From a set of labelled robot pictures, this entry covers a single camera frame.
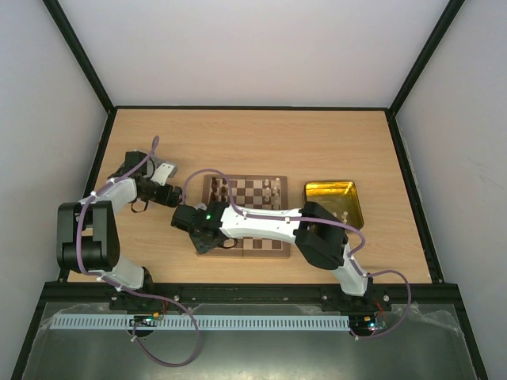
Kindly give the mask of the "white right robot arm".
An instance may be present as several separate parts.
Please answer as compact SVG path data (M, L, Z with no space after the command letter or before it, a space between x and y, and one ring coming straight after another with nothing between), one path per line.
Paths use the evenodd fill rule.
M306 262L337 278L347 304L362 310L373 300L368 273L352 258L346 231L359 231L339 222L324 207L306 202L291 210L261 210L228 202L207 208L176 207L171 226L186 232L199 254L222 248L228 240L260 238L295 245Z

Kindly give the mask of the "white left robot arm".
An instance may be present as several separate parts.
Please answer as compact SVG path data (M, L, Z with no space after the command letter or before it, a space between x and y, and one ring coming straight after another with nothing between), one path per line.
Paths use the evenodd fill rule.
M181 202L182 190L168 183L177 166L153 153L128 151L106 184L89 196L63 203L57 214L56 260L62 270L109 281L119 291L151 291L149 271L120 253L115 215L136 201L165 207Z

